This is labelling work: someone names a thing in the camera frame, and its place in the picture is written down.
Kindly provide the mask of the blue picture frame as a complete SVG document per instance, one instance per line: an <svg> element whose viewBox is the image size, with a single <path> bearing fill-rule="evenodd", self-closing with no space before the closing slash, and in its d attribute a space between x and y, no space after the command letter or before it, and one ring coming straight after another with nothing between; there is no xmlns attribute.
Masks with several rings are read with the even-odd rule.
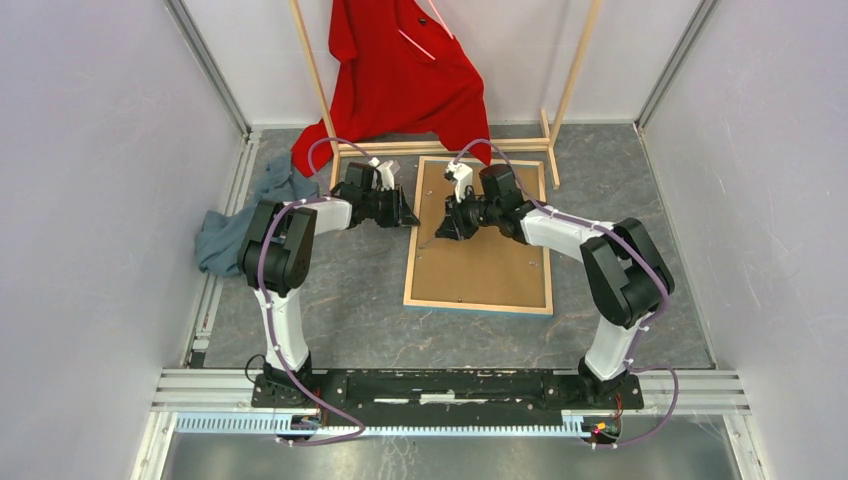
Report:
<svg viewBox="0 0 848 480"><path fill-rule="evenodd" d="M417 165L412 229L406 264L406 307L550 316L554 313L550 252L482 227L469 240L434 240L453 187L443 178L449 159L421 156Z"/></svg>

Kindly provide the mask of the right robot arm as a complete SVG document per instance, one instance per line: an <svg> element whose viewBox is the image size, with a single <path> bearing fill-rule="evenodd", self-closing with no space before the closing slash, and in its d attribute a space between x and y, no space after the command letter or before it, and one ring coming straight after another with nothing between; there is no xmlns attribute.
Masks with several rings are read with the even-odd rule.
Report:
<svg viewBox="0 0 848 480"><path fill-rule="evenodd" d="M454 191L436 235L470 239L495 227L518 243L548 248L579 261L600 320L578 364L577 392L591 408L612 401L631 372L638 341L667 306L674 279L645 226L584 219L556 210L525 192L507 164L483 168L482 191L472 186L472 169L452 161L444 176Z"/></svg>

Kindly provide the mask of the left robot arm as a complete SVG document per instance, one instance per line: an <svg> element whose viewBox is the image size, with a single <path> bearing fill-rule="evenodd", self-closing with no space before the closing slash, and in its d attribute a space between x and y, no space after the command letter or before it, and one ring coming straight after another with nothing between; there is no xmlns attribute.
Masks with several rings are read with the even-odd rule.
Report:
<svg viewBox="0 0 848 480"><path fill-rule="evenodd" d="M258 203L237 260L262 313L266 352L255 380L261 392L277 394L295 408L312 399L300 289L310 270L314 240L367 220L381 228L419 225L396 180L399 169L393 160L353 162L327 195Z"/></svg>

